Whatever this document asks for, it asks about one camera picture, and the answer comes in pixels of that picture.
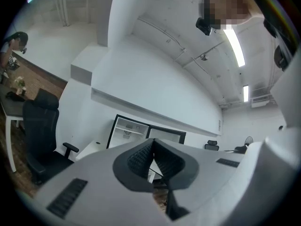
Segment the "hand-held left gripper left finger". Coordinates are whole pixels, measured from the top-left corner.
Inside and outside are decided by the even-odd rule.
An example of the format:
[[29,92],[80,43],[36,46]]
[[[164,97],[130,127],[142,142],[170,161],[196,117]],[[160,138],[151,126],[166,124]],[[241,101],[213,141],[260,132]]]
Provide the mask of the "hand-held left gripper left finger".
[[148,181],[150,166],[154,160],[154,140],[148,139],[139,145],[124,151],[113,162],[116,179],[133,192],[152,193],[154,187]]

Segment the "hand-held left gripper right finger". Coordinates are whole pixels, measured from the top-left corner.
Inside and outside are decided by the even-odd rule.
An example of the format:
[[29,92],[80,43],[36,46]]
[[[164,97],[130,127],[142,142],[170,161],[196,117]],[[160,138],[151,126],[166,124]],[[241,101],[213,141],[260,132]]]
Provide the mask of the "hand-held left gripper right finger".
[[199,164],[192,156],[159,139],[154,140],[152,148],[154,161],[168,189],[166,215],[174,221],[189,214],[186,208],[178,205],[174,191],[189,188],[198,175]]

